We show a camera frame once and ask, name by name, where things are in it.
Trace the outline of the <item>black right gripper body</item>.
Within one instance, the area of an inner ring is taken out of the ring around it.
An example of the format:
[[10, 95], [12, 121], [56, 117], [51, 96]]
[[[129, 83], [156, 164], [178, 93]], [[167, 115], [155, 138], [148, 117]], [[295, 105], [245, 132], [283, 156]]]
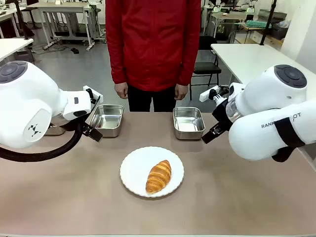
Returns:
[[223, 133], [225, 131], [229, 131], [233, 125], [226, 113], [227, 103], [227, 98], [221, 98], [220, 100], [216, 101], [216, 108], [214, 109], [212, 115], [218, 121], [218, 123], [212, 127], [212, 131], [214, 133]]

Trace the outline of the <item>person's left hand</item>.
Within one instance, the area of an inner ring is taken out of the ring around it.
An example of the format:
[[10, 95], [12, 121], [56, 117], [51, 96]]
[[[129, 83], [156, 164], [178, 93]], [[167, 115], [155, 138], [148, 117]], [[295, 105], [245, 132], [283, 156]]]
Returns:
[[175, 86], [175, 100], [183, 100], [188, 93], [187, 85], [176, 84]]

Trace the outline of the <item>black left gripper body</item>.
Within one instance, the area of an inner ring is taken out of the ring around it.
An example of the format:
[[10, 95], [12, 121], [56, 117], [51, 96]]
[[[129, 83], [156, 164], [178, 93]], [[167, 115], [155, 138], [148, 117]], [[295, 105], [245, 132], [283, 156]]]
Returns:
[[79, 124], [79, 133], [82, 135], [94, 135], [95, 129], [93, 126], [89, 125], [83, 119], [78, 120]]

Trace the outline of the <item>person's right hand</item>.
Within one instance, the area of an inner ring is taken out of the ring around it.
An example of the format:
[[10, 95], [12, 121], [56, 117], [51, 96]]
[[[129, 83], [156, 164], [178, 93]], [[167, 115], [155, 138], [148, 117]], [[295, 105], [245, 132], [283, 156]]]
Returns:
[[128, 85], [126, 82], [124, 83], [118, 83], [114, 85], [114, 89], [117, 93], [117, 95], [121, 98], [121, 99], [127, 99], [127, 93], [128, 93]]

